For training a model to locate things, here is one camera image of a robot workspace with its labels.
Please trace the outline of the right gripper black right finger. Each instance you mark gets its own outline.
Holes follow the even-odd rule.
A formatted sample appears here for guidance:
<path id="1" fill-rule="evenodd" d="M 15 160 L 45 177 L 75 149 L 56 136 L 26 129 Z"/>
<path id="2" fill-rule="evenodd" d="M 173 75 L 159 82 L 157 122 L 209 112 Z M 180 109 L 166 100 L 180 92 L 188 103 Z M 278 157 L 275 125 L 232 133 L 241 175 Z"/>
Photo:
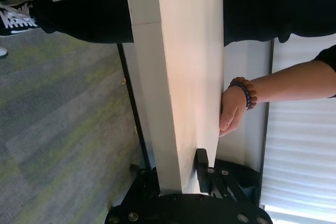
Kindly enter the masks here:
<path id="1" fill-rule="evenodd" d="M 216 169 L 209 166 L 206 149 L 196 149 L 195 167 L 200 192 L 232 202 L 251 203 L 229 168 Z"/>

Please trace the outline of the person's left hand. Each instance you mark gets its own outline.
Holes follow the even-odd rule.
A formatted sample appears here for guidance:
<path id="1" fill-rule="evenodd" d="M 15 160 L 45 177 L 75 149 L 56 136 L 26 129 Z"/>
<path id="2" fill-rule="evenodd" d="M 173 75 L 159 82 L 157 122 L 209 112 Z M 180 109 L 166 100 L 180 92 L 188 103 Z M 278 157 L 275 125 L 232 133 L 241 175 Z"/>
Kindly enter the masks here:
<path id="1" fill-rule="evenodd" d="M 222 93 L 222 112 L 219 117 L 219 137 L 235 131 L 244 116 L 246 97 L 243 90 L 230 87 Z"/>

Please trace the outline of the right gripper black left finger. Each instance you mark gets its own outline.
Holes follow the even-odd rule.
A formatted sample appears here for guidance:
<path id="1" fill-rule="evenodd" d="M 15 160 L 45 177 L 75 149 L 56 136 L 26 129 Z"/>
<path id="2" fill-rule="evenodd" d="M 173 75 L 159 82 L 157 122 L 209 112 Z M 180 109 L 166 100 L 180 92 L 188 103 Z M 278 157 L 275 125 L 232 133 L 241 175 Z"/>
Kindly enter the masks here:
<path id="1" fill-rule="evenodd" d="M 131 164 L 130 171 L 136 173 L 136 177 L 130 187 L 130 195 L 144 198 L 158 198 L 160 186 L 156 167 L 153 169 L 141 168 Z"/>

